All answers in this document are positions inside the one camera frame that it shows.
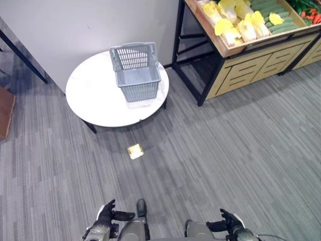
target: wooden shelf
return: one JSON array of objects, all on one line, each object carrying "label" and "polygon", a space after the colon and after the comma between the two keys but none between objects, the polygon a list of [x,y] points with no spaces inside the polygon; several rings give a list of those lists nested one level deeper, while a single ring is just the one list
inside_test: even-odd
[{"label": "wooden shelf", "polygon": [[15,102],[16,97],[0,87],[0,139],[8,136]]}]

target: table leg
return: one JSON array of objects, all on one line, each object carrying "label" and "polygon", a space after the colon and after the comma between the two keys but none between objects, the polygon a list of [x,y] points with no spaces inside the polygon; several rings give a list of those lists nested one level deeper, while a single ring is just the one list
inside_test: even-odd
[{"label": "table leg", "polygon": [[34,67],[34,65],[23,55],[22,52],[14,45],[13,42],[0,30],[0,38],[12,49],[12,51],[46,84],[48,81],[41,75],[41,73]]},{"label": "table leg", "polygon": [[166,108],[167,108],[167,97],[166,97],[166,99],[165,99],[165,101],[164,101],[164,103],[163,103],[163,105],[162,105],[162,106],[163,106],[163,108],[164,108],[164,109],[166,109]]},{"label": "table leg", "polygon": [[93,124],[88,123],[87,121],[85,121],[83,119],[81,119],[81,120],[86,124],[86,126],[88,126],[91,129],[92,132],[94,132],[95,134],[97,133],[96,128]]}]

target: black metal frame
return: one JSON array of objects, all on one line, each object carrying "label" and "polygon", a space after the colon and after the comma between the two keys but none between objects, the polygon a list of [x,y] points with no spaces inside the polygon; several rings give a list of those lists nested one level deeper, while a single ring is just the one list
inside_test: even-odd
[{"label": "black metal frame", "polygon": [[[162,108],[162,107],[163,107],[163,109],[167,109],[167,97],[166,97],[166,99],[164,100],[163,104],[160,106],[160,108]],[[96,130],[94,124],[89,123],[89,122],[83,120],[82,118],[80,118],[80,119],[86,124],[86,126],[88,126],[88,127],[91,129],[92,132],[94,132],[94,134],[97,134],[97,130]]]},{"label": "black metal frame", "polygon": [[[258,50],[262,50],[262,49],[265,49],[265,48],[269,48],[269,47],[273,47],[275,45],[279,45],[279,44],[285,43],[285,42],[289,41],[290,39],[291,40],[295,40],[295,39],[303,38],[305,36],[309,36],[309,35],[311,35],[313,33],[316,33],[317,31],[320,31],[320,29],[318,29],[318,27],[316,27],[316,29],[318,29],[318,30],[316,30],[315,32],[309,32],[307,34],[302,34],[302,35],[295,36],[295,37],[294,37],[293,33],[290,33],[288,35],[284,35],[283,36],[284,37],[283,40],[272,42],[272,43],[268,43],[268,44],[266,44],[264,46],[261,46],[261,47],[255,47],[255,45],[261,45],[264,42],[269,42],[269,41],[273,40],[273,38],[269,38],[268,40],[260,41],[260,42],[256,43],[255,45],[248,45],[239,54],[223,58],[220,55],[220,53],[218,52],[218,50],[216,49],[216,47],[213,44],[212,40],[208,37],[208,35],[206,34],[206,32],[203,29],[202,25],[200,24],[200,22],[198,21],[198,19],[196,18],[196,16],[193,13],[192,13],[192,16],[194,17],[194,19],[196,20],[198,25],[203,30],[203,33],[202,34],[189,34],[189,35],[182,35],[181,34],[182,33],[183,20],[184,20],[185,6],[186,6],[185,0],[179,0],[179,8],[178,8],[178,15],[177,15],[177,23],[176,23],[176,32],[175,32],[175,42],[174,42],[174,52],[173,52],[172,64],[168,65],[167,67],[172,67],[176,71],[178,76],[182,79],[183,83],[186,85],[186,87],[192,93],[194,98],[197,100],[198,106],[202,106],[203,105],[207,95],[209,94],[209,92],[210,92],[210,90],[211,90],[211,88],[212,88],[212,86],[213,86],[213,84],[214,84],[214,82],[216,80],[217,75],[221,71],[221,68],[223,67],[223,65],[224,65],[224,63],[225,63],[225,61],[227,59],[233,59],[233,58],[236,58],[236,57],[240,57],[240,56],[245,55],[245,54],[249,54],[249,53],[252,53],[252,52],[255,52],[255,51],[258,51]],[[320,35],[311,44],[309,44],[309,46],[299,55],[299,57],[297,57],[295,59],[295,61],[293,63],[291,63],[289,65],[289,67],[286,68],[286,70],[284,70],[282,73],[279,73],[279,74],[284,74],[286,72],[291,71],[292,68],[295,66],[295,64],[297,64],[297,62],[311,49],[311,47],[314,45],[314,43],[321,37]],[[184,50],[179,51],[180,41],[182,39],[201,38],[201,37],[206,37],[207,40],[206,41],[202,41],[200,43],[197,43],[197,44],[195,44],[193,46],[190,46],[190,47],[188,47],[188,48],[186,48]],[[200,47],[200,46],[202,46],[202,45],[204,45],[206,43],[209,43],[211,45],[211,47],[213,48],[213,51],[211,51],[209,53],[201,54],[201,55],[198,55],[198,56],[193,56],[193,57],[178,61],[178,56],[179,55],[181,55],[183,53],[186,53],[186,52],[189,52],[189,51],[191,51],[191,50],[193,50],[195,48],[198,48],[198,47]],[[218,61],[218,65],[214,66],[214,68],[213,68],[213,70],[211,72],[211,75],[210,75],[210,79],[207,80],[206,86],[203,89],[202,93],[199,93],[197,91],[197,89],[194,87],[194,85],[192,84],[191,80],[188,78],[188,76],[183,72],[183,70],[181,69],[180,65],[181,64],[186,64],[186,63],[191,63],[191,62],[193,62],[193,61],[195,61],[197,59],[201,59],[201,58],[207,57],[209,55],[215,55],[215,57],[219,60]]]},{"label": "black metal frame", "polygon": [[26,58],[25,55],[15,46],[15,44],[0,30],[0,38],[12,49],[12,51],[46,84],[48,81],[44,76],[35,68],[35,66]]},{"label": "black metal frame", "polygon": [[[221,55],[218,53],[217,49],[215,48],[215,46],[213,45],[212,41],[209,40],[207,34],[204,32],[202,34],[189,34],[189,35],[182,35],[182,26],[183,26],[183,20],[184,20],[184,10],[185,10],[185,1],[184,0],[180,0],[179,1],[179,9],[178,9],[178,15],[177,15],[177,24],[176,24],[176,33],[175,33],[175,42],[174,42],[174,52],[173,52],[173,58],[172,58],[172,68],[176,71],[176,73],[179,75],[179,77],[182,79],[182,81],[184,82],[184,84],[186,85],[186,87],[190,90],[190,92],[192,93],[192,95],[194,96],[194,98],[197,100],[197,105],[198,106],[202,106],[206,96],[208,95],[208,93],[211,90],[211,87],[216,79],[216,76],[218,75],[221,67],[223,66],[224,62],[225,62],[225,58],[222,58]],[[180,46],[180,41],[181,39],[193,39],[193,38],[203,38],[206,37],[206,40],[201,41],[197,44],[194,44],[184,50],[179,51],[179,46]],[[178,61],[178,56],[182,55],[184,53],[187,53],[193,49],[196,49],[202,45],[205,45],[209,43],[212,48],[213,51],[209,52],[209,53],[204,53],[201,55],[197,55],[197,56],[193,56],[184,60],[180,60]],[[219,58],[219,65],[218,66],[214,66],[211,74],[210,74],[210,79],[207,81],[207,84],[205,86],[205,88],[203,89],[202,93],[199,93],[199,91],[194,87],[194,85],[192,84],[192,82],[190,81],[190,79],[187,77],[187,75],[183,72],[183,70],[181,69],[180,65],[181,64],[186,64],[186,63],[190,63],[193,62],[197,59],[202,59],[204,57],[210,56],[210,55],[216,55]]]},{"label": "black metal frame", "polygon": [[298,62],[310,51],[310,49],[315,45],[315,43],[321,38],[321,32],[319,35],[306,47],[306,49],[297,56],[297,58],[281,73],[278,73],[278,75],[284,75],[287,72],[290,72],[295,65],[298,64]]}]

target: plastic basket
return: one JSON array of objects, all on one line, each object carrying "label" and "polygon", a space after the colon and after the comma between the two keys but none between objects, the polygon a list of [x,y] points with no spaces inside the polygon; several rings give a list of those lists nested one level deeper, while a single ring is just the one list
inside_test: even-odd
[{"label": "plastic basket", "polygon": [[117,86],[128,102],[156,98],[161,76],[155,43],[126,44],[109,52]]}]

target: white tabletop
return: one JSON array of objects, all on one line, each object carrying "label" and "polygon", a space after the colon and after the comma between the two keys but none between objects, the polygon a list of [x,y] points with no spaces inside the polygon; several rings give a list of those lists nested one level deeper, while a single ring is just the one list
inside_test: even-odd
[{"label": "white tabletop", "polygon": [[128,126],[150,117],[164,103],[169,91],[169,78],[158,66],[161,81],[157,97],[127,102],[117,87],[109,51],[82,62],[70,75],[66,98],[72,111],[83,120],[102,127]]}]

